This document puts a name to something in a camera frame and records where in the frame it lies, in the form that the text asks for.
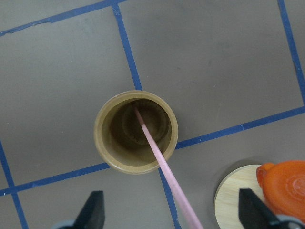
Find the blue tape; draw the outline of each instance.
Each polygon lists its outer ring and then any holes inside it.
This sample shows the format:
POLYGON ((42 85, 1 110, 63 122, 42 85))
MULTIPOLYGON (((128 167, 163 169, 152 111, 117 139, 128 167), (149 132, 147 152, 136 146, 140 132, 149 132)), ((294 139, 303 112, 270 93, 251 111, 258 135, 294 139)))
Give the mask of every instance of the blue tape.
POLYGON ((48 17, 48 18, 44 18, 44 19, 41 19, 38 21, 33 21, 28 24, 24 24, 24 25, 21 25, 21 26, 18 26, 18 27, 9 29, 9 30, 2 31, 2 32, 0 32, 0 36, 3 36, 7 33, 14 33, 14 32, 17 32, 17 31, 20 31, 20 30, 23 30, 23 29, 26 29, 28 27, 38 25, 38 24, 55 23, 55 22, 62 21, 62 20, 68 19, 68 18, 72 18, 72 17, 78 16, 78 15, 81 15, 84 13, 89 13, 89 12, 92 12, 95 10, 100 10, 100 9, 106 8, 108 6, 111 6, 113 4, 117 4, 119 2, 124 2, 124 1, 126 1, 126 0, 105 0, 105 1, 97 2, 92 5, 79 7, 79 8, 64 12, 64 13, 56 14, 56 15, 48 17))
POLYGON ((63 174, 59 174, 59 175, 56 175, 56 176, 44 178, 44 179, 41 179, 41 180, 32 181, 32 182, 29 182, 29 183, 26 183, 26 184, 17 185, 17 186, 14 186, 14 187, 10 187, 10 188, 0 190, 0 196, 4 196, 4 195, 15 193, 15 192, 24 191, 24 190, 31 189, 31 188, 34 188, 34 187, 48 185, 48 184, 51 184, 51 183, 55 183, 55 182, 66 180, 66 179, 71 179, 71 178, 74 178, 74 177, 79 177, 79 176, 82 176, 82 175, 85 175, 85 174, 97 172, 97 171, 104 170, 104 169, 107 169, 107 168, 110 168, 110 166, 107 163, 101 163, 101 164, 98 164, 98 165, 78 169, 78 170, 75 170, 75 171, 72 171, 72 172, 63 173, 63 174))
POLYGON ((167 199, 167 203, 168 203, 168 206, 170 208, 170 212, 171 212, 171 216, 172 216, 172 219, 173 219, 173 224, 175 226, 175 229, 182 229, 181 226, 180 226, 180 223, 178 221, 178 213, 177 213, 177 209, 176 209, 176 205, 175 205, 175 202, 174 202, 174 199, 173 199, 173 195, 172 195, 172 191, 165 179, 165 176, 162 172, 162 170, 159 168, 159 173, 160 173, 160 177, 161 177, 161 181, 162 181, 162 184, 163 184, 163 188, 164 188, 164 192, 165 192, 165 195, 166 195, 166 199, 167 199))
POLYGON ((296 108, 296 109, 293 109, 293 110, 290 110, 290 111, 285 111, 285 112, 282 112, 282 113, 279 113, 279 114, 271 115, 271 116, 261 118, 261 119, 258 119, 258 120, 254 120, 254 121, 251 121, 251 122, 248 122, 248 123, 236 125, 236 126, 224 129, 224 130, 219 130, 219 131, 207 134, 207 135, 202 135, 202 136, 199 136, 199 137, 195 137, 195 138, 191 138, 191 139, 188 139, 188 140, 178 142, 177 145, 176 145, 176 149, 181 149, 181 148, 192 146, 192 145, 195 145, 195 144, 198 144, 198 143, 201 143, 201 142, 210 141, 210 140, 222 137, 222 136, 234 134, 234 133, 237 133, 237 132, 241 132, 243 130, 248 130, 248 129, 258 127, 258 126, 261 126, 261 125, 265 125, 265 124, 268 124, 268 123, 273 123, 275 121, 285 119, 285 118, 289 118, 289 117, 292 117, 292 116, 295 116, 295 115, 300 115, 300 114, 303 114, 303 113, 305 113, 305 107, 299 107, 299 108, 296 108))
POLYGON ((141 81, 140 81, 140 78, 139 78, 137 67, 136 67, 135 62, 134 62, 132 49, 131 49, 130 44, 129 44, 129 40, 128 40, 128 37, 127 37, 127 33, 126 33, 126 29, 125 29, 125 26, 124 26, 124 22, 123 22, 123 19, 122 19, 122 14, 121 14, 119 5, 114 4, 112 6, 112 10, 113 10, 114 16, 116 18, 116 21, 118 23, 118 26, 119 26, 120 37, 121 37, 121 40, 122 40, 122 43, 123 43, 123 48, 125 50, 125 55, 126 55, 126 58, 127 58, 129 69, 130 69, 130 72, 132 74, 134 87, 135 87, 136 90, 142 90, 141 81))
MULTIPOLYGON (((6 177, 6 180, 8 182, 9 187, 10 188, 15 188, 13 177, 12 177, 11 172, 10 172, 10 167, 9 167, 8 161, 5 157, 1 141, 0 141, 0 160, 1 160, 4 175, 6 177)), ((17 211, 22 229, 28 229, 29 226, 28 226, 28 223, 25 219, 24 212, 22 210, 22 206, 21 206, 21 203, 20 203, 20 200, 19 200, 19 197, 18 197, 17 193, 12 193, 12 198, 13 198, 13 201, 14 201, 14 205, 15 205, 15 208, 16 208, 16 211, 17 211)))
POLYGON ((287 38, 287 41, 288 41, 292 61, 295 65, 296 76, 297 76, 297 80, 299 82, 303 103, 305 104, 305 80, 304 80, 304 75, 303 75, 299 55, 297 53, 295 40, 294 40, 294 36, 292 34, 292 29, 291 29, 291 26, 290 26, 290 22, 289 22, 289 18, 288 18, 288 14, 287 14, 287 11, 286 11, 286 6, 285 6, 284 0, 278 0, 278 5, 279 5, 279 8, 280 8, 280 12, 281 12, 281 18, 282 18, 283 26, 284 26, 284 29, 285 29, 286 38, 287 38))

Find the orange handle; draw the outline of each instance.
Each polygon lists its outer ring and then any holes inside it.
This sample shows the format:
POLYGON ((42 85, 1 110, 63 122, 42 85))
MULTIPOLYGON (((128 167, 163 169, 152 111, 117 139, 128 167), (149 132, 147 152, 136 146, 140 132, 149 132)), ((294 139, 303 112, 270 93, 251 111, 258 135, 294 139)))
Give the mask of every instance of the orange handle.
POLYGON ((264 177, 266 176, 268 170, 271 169, 273 166, 275 166, 275 164, 266 163, 266 164, 263 164, 263 165, 259 166, 256 169, 256 179, 257 179, 257 182, 258 182, 258 184, 261 188, 263 188, 264 177))

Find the wooden disc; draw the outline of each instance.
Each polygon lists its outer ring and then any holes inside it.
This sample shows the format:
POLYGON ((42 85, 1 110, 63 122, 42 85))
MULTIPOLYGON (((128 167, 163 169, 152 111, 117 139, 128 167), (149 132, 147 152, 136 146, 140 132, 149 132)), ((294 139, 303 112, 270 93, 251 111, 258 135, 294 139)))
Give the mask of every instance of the wooden disc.
POLYGON ((256 169, 260 165, 240 167, 227 175, 220 183, 214 199, 214 209, 221 229, 244 229, 238 218, 240 188, 250 188, 261 199, 263 191, 256 180, 256 169))

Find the orange object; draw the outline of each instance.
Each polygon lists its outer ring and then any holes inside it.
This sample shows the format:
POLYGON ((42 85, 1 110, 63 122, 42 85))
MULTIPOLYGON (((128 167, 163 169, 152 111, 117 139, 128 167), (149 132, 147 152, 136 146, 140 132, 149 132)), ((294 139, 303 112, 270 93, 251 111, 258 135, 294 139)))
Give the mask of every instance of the orange object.
POLYGON ((256 177, 273 213, 305 223, 305 161, 267 163, 257 168, 256 177))

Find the cup rim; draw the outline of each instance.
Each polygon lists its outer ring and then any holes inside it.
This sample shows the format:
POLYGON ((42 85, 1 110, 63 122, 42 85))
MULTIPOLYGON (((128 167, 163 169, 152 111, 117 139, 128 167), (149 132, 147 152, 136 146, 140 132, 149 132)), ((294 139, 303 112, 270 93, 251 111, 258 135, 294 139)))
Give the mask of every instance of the cup rim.
POLYGON ((173 154, 173 152, 175 150, 177 141, 178 141, 177 119, 176 119, 172 109, 170 108, 170 106, 163 99, 156 96, 155 94, 152 94, 152 93, 146 92, 146 91, 138 91, 138 90, 127 91, 127 92, 120 93, 120 94, 112 97, 111 99, 109 99, 105 103, 105 105, 100 109, 100 111, 98 112, 97 117, 95 119, 94 131, 93 131, 94 142, 95 142, 95 146, 96 146, 100 156, 102 157, 102 159, 107 164, 109 164, 111 167, 113 167, 114 169, 127 173, 127 174, 145 174, 145 173, 154 171, 159 167, 157 160, 155 160, 149 164, 146 164, 143 166, 138 166, 138 167, 124 165, 123 163, 118 161, 116 158, 114 158, 111 154, 109 154, 109 152, 107 151, 107 149, 103 143, 103 140, 102 140, 101 128, 102 128, 103 120, 105 119, 105 117, 107 116, 109 111, 111 111, 116 105, 118 105, 126 100, 130 100, 130 99, 151 100, 153 102, 156 102, 166 112, 166 114, 169 117, 170 123, 171 123, 172 134, 171 134, 171 139, 168 144, 168 147, 164 151, 163 156, 164 156, 165 160, 168 160, 171 157, 171 155, 173 154))

